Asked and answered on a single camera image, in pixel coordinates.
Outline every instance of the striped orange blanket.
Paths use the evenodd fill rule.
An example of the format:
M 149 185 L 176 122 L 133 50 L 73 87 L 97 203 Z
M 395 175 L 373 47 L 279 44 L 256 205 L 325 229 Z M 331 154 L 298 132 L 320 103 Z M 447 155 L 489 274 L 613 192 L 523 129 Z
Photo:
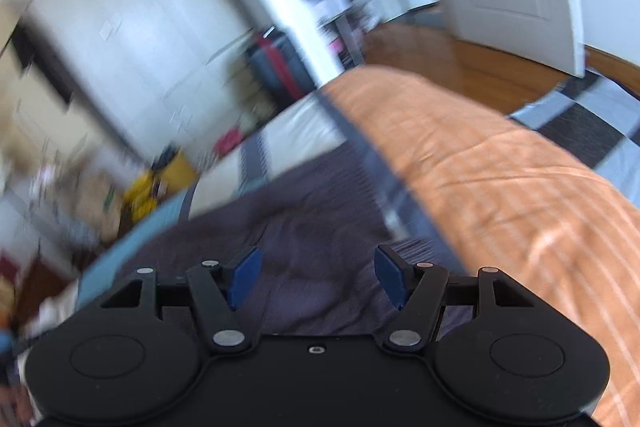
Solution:
M 612 373 L 594 418 L 640 425 L 640 212 L 542 136 L 420 76 L 362 68 L 323 91 L 470 272 L 500 267 L 602 344 Z

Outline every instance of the black suitcase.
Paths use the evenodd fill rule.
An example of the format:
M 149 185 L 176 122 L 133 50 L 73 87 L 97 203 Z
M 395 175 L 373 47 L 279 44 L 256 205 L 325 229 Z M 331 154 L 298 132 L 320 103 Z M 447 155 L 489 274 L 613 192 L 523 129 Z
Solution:
M 254 77 L 271 94 L 279 111 L 317 89 L 287 35 L 279 30 L 254 36 L 246 51 Z

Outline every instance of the clutter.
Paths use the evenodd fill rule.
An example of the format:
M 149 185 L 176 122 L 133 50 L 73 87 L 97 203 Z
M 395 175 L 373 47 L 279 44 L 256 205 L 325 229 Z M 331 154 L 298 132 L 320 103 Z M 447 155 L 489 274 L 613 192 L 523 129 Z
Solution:
M 370 32 L 382 21 L 373 0 L 353 0 L 353 12 L 365 32 Z
M 33 203 L 47 198 L 47 193 L 56 190 L 62 178 L 62 166 L 59 163 L 44 162 L 31 180 L 30 197 Z
M 242 140 L 244 140 L 244 135 L 240 128 L 235 126 L 216 142 L 213 146 L 213 152 L 217 158 L 224 158 L 233 149 L 238 147 L 242 143 Z
M 42 300 L 38 313 L 24 324 L 22 335 L 27 338 L 37 337 L 62 324 L 76 311 L 78 297 L 78 280 L 70 283 L 66 289 L 55 296 L 47 296 Z
M 200 177 L 182 150 L 175 145 L 164 149 L 151 166 L 151 172 L 155 178 L 166 184 L 166 193 L 169 196 L 191 187 Z
M 8 184 L 9 178 L 14 171 L 14 165 L 8 158 L 0 151 L 0 195 L 4 194 Z
M 70 279 L 70 274 L 61 275 L 43 259 L 38 251 L 18 286 L 12 326 L 20 330 L 38 315 L 42 302 L 49 297 L 59 295 L 69 286 Z
M 15 306 L 15 282 L 18 276 L 18 266 L 8 254 L 0 251 L 0 352 L 4 347 L 2 330 L 11 325 L 11 317 Z
M 254 118 L 254 127 L 252 129 L 247 129 L 243 124 L 244 121 L 241 118 L 240 129 L 246 135 L 249 131 L 254 131 L 258 126 L 267 124 L 271 120 L 271 118 L 273 118 L 273 115 L 275 113 L 276 108 L 270 100 L 255 100 L 251 110 L 252 117 Z
M 351 8 L 351 0 L 306 0 L 321 23 L 334 20 Z
M 107 174 L 81 178 L 75 193 L 66 196 L 72 202 L 71 215 L 95 230 L 102 242 L 118 237 L 122 194 Z
M 132 222 L 138 223 L 151 214 L 169 196 L 185 190 L 198 181 L 199 174 L 174 145 L 167 147 L 124 194 L 126 210 Z
M 84 174 L 108 172 L 113 184 L 121 191 L 127 190 L 145 171 L 145 165 L 126 152 L 111 146 L 103 146 L 83 166 Z

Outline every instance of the dark purple bedsheet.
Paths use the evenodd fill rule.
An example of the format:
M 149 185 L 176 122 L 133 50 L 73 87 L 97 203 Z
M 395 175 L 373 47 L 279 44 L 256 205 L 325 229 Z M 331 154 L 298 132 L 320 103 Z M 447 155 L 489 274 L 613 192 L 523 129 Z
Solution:
M 237 316 L 249 331 L 371 333 L 396 313 L 378 284 L 373 250 L 390 240 L 372 186 L 345 144 L 267 186 L 145 245 L 118 278 L 153 266 L 182 275 L 207 259 L 256 246 L 262 272 Z

